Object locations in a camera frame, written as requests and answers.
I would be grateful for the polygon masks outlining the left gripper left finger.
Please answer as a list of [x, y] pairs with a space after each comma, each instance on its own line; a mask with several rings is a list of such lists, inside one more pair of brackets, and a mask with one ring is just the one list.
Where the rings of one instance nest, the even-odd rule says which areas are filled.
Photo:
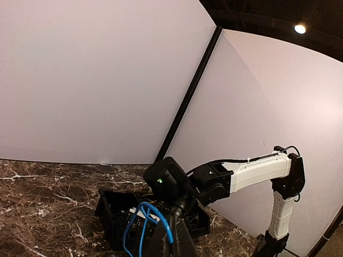
[[153, 236], [146, 247], [147, 257], [170, 257], [172, 256], [172, 247], [169, 244], [165, 227], [160, 222], [153, 233]]

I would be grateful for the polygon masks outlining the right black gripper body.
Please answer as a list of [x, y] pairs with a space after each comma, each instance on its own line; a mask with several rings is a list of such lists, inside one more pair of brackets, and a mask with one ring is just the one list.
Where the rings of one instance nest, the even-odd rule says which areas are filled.
[[177, 214], [183, 218], [190, 212], [197, 202], [195, 198], [183, 197], [174, 203], [167, 203], [159, 200], [152, 193], [129, 192], [117, 194], [117, 232], [123, 233], [129, 224], [131, 216], [135, 213], [136, 207], [141, 202], [148, 202], [153, 205], [164, 217]]

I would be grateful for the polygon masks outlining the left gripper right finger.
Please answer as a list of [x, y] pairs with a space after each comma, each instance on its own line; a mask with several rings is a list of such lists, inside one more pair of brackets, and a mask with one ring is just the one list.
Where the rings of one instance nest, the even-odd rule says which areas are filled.
[[171, 256], [198, 257], [197, 250], [182, 218], [171, 219], [171, 230], [174, 242], [171, 245]]

